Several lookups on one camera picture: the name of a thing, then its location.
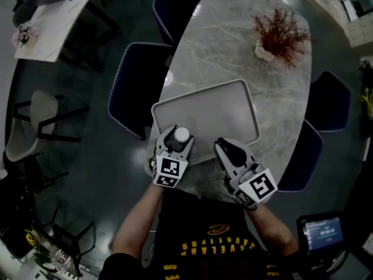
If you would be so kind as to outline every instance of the red plant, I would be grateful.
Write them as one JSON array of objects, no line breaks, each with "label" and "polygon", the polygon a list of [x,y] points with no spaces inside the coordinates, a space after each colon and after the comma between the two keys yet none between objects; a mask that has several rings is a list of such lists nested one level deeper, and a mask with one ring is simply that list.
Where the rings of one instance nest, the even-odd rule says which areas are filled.
[{"label": "red plant", "polygon": [[297,57],[304,54],[301,44],[310,40],[309,32],[298,27],[295,12],[276,8],[273,16],[262,20],[256,15],[254,19],[263,48],[288,67],[295,67]]}]

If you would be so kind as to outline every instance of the dark blue chair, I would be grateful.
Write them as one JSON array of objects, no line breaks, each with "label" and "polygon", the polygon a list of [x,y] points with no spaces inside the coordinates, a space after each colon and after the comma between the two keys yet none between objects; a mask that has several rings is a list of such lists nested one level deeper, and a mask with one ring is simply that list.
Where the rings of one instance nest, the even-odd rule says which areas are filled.
[{"label": "dark blue chair", "polygon": [[165,43],[177,48],[200,0],[154,0],[153,11]]},{"label": "dark blue chair", "polygon": [[347,125],[351,94],[331,72],[311,84],[305,118],[319,132],[337,132]]},{"label": "dark blue chair", "polygon": [[124,52],[111,89],[108,112],[119,125],[140,140],[153,125],[152,105],[159,101],[172,46],[132,43]]},{"label": "dark blue chair", "polygon": [[322,138],[304,120],[293,155],[278,185],[279,192],[299,192],[309,183],[322,150]]}]

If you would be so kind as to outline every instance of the small display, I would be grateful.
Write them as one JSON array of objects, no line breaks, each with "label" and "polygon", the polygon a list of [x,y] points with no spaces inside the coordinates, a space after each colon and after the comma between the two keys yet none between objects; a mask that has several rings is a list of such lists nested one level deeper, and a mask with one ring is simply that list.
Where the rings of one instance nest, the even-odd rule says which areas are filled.
[{"label": "small display", "polygon": [[339,218],[307,222],[305,235],[311,252],[343,241]]}]

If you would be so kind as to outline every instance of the white plant pot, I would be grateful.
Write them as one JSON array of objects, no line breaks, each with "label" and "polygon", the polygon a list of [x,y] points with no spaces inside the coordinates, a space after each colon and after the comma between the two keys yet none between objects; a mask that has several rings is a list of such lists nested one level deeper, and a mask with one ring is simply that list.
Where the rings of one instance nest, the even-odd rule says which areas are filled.
[{"label": "white plant pot", "polygon": [[260,40],[256,41],[254,54],[267,62],[271,62],[275,58],[271,52],[264,50]]}]

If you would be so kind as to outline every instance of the white tray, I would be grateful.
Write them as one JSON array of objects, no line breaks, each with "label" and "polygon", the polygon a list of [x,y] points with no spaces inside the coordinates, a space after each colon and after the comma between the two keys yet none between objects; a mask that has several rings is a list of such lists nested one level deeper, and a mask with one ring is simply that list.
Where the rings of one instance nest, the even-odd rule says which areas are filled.
[{"label": "white tray", "polygon": [[261,137],[250,92],[242,79],[160,101],[153,105],[152,115],[158,134],[174,124],[189,129],[195,138],[189,165],[215,158],[218,137],[248,145]]}]

